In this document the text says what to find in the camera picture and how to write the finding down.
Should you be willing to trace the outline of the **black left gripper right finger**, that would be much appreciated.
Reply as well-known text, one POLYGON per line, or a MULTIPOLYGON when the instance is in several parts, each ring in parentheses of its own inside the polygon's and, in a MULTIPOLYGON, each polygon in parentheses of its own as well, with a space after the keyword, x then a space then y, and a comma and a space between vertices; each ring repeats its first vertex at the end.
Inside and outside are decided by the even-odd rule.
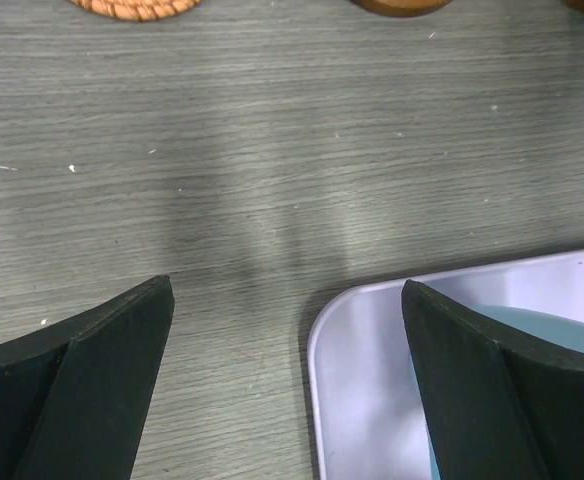
POLYGON ((584 479, 584 354, 416 281, 402 315, 443 479, 584 479))

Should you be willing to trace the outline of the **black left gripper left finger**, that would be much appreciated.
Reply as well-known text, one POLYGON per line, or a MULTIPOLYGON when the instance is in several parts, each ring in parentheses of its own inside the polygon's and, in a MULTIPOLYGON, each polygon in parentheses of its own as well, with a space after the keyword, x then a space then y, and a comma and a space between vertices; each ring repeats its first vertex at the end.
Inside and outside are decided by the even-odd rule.
POLYGON ((166 275, 0 344, 0 479, 128 479, 175 300, 166 275))

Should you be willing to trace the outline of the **white and blue mug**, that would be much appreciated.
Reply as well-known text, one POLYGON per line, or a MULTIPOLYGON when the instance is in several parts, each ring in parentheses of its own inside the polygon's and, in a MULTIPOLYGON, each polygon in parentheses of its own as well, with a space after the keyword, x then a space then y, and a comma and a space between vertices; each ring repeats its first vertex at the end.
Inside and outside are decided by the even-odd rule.
MULTIPOLYGON (((476 305, 474 311, 544 341, 584 354, 584 323, 534 310, 511 306, 476 305)), ((430 441, 432 479, 441 479, 430 441)))

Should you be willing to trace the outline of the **woven rattan coaster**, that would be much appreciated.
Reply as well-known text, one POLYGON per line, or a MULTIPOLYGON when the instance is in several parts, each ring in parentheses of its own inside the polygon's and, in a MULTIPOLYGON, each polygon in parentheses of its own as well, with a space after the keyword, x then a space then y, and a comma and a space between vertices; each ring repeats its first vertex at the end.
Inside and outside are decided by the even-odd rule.
POLYGON ((94 14, 132 22, 150 22, 187 12, 200 0, 71 0, 94 14))

